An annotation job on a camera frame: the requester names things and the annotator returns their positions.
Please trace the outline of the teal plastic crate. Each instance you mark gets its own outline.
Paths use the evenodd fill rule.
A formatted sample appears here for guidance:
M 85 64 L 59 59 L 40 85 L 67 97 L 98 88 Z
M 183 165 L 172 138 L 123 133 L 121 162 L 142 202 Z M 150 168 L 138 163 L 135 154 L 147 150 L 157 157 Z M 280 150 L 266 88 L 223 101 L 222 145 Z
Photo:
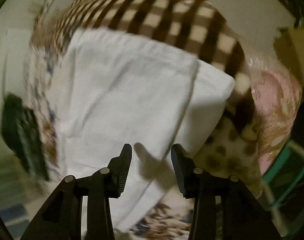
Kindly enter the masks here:
M 280 206 L 304 177 L 304 148 L 290 140 L 263 175 L 271 206 Z

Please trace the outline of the pink floral pillow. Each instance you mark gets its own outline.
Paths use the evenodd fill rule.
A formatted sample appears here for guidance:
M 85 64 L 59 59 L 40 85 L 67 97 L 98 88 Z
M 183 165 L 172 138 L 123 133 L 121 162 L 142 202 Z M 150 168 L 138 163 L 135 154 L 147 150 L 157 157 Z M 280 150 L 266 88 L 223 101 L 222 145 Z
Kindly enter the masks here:
M 264 174 L 288 140 L 302 97 L 296 77 L 277 59 L 246 60 L 259 118 L 259 166 Z

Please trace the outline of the floral checkered fleece blanket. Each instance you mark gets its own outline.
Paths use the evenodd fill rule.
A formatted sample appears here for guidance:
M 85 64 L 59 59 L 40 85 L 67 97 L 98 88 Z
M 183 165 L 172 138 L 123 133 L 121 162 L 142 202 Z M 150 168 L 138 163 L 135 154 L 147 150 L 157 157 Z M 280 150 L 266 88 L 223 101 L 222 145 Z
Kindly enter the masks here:
M 255 105 L 244 51 L 223 16 L 207 0 L 76 0 L 59 14 L 41 12 L 34 25 L 25 68 L 24 104 L 34 111 L 51 180 L 60 173 L 55 113 L 47 93 L 55 68 L 79 29 L 106 28 L 165 43 L 233 77 L 234 88 L 223 115 L 196 154 L 187 155 L 217 177 L 232 174 L 259 196 Z M 176 181 L 127 231 L 114 227 L 116 239 L 186 239 L 193 202 L 184 199 Z

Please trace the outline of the white pants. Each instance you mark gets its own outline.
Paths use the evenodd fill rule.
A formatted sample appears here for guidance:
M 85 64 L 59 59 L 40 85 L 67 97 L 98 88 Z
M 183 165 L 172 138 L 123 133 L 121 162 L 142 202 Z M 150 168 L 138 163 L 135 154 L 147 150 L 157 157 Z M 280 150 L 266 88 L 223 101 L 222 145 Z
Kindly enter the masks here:
M 91 175 L 131 144 L 125 191 L 111 202 L 114 227 L 127 231 L 174 184 L 171 146 L 196 154 L 233 88 L 233 77 L 184 50 L 121 31 L 79 29 L 47 93 L 60 173 Z

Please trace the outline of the folded dark green jeans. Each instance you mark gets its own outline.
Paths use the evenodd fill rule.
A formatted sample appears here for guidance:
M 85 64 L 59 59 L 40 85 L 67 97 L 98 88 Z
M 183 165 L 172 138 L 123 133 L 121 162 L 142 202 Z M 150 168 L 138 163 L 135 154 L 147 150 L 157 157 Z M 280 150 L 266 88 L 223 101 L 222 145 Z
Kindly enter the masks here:
M 3 100 L 1 136 L 27 174 L 34 179 L 50 180 L 34 112 L 12 93 Z

